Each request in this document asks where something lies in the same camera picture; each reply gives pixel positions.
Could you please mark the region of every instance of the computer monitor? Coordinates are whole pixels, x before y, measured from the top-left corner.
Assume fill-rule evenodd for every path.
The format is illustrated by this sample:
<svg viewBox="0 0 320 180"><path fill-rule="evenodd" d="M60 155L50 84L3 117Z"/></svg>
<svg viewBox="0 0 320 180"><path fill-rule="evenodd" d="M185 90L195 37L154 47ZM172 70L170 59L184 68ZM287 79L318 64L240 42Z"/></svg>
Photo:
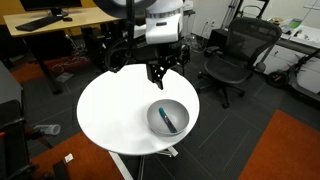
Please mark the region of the computer monitor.
<svg viewBox="0 0 320 180"><path fill-rule="evenodd" d="M51 10L53 16L67 16L61 8L81 7L81 0L20 0L26 11Z"/></svg>

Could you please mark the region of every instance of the water bottle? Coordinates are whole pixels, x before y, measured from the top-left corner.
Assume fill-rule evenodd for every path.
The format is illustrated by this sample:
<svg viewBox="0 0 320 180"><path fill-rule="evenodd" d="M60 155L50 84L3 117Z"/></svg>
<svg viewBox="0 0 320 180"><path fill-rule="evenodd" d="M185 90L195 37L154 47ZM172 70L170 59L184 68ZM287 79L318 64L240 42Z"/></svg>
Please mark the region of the water bottle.
<svg viewBox="0 0 320 180"><path fill-rule="evenodd" d="M57 135L59 134L61 127L59 124L50 124L50 125L36 125L35 130L40 130L40 132L45 135Z"/></svg>

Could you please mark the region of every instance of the carpet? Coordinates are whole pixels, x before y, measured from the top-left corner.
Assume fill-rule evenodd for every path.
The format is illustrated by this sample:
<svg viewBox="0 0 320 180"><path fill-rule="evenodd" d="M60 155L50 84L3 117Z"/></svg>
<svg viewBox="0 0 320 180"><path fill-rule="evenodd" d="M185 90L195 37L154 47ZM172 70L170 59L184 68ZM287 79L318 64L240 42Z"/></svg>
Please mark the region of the carpet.
<svg viewBox="0 0 320 180"><path fill-rule="evenodd" d="M277 110L239 179L320 179L320 132Z"/></svg>
<svg viewBox="0 0 320 180"><path fill-rule="evenodd" d="M109 152L91 142L83 132L33 158L32 164L39 165L33 178L42 179L45 173L52 173L52 165L63 160L69 153L74 158L65 164L70 180L124 179Z"/></svg>
<svg viewBox="0 0 320 180"><path fill-rule="evenodd" d="M73 59L72 57L64 57L45 61L44 64L54 77L58 77L63 72L74 73L77 70L91 64L90 59L81 57L80 59ZM36 60L19 60L15 63L14 70L11 71L12 76L19 82L24 83L29 80L44 77L44 73Z"/></svg>

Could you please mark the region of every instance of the white round table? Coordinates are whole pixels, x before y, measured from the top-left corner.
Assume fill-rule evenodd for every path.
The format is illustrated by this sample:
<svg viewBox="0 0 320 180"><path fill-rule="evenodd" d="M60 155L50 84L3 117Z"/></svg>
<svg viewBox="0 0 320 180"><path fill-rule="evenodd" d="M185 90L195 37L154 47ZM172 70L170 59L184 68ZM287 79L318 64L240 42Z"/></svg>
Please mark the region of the white round table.
<svg viewBox="0 0 320 180"><path fill-rule="evenodd" d="M118 73L106 72L93 80L78 102L81 129L98 146L123 155L147 155L181 141L199 115L199 99L193 86L168 70L163 87L148 80L145 64L125 66ZM162 136L148 126L147 110L160 99L172 99L189 112L189 124L180 134Z"/></svg>

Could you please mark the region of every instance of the keyboard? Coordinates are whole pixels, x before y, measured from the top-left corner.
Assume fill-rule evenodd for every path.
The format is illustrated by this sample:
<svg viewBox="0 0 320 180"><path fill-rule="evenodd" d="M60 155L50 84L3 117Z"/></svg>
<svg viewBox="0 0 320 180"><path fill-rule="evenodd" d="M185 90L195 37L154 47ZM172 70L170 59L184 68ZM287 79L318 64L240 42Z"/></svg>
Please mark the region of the keyboard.
<svg viewBox="0 0 320 180"><path fill-rule="evenodd" d="M35 21L28 22L26 24L19 25L19 26L16 27L16 29L20 30L20 31L31 32L31 31L40 29L40 28L42 28L44 26L48 26L50 24L53 24L53 23L55 23L57 21L60 21L60 20L62 20L62 17L47 16L47 17L44 17L44 18L41 18L41 19L37 19Z"/></svg>

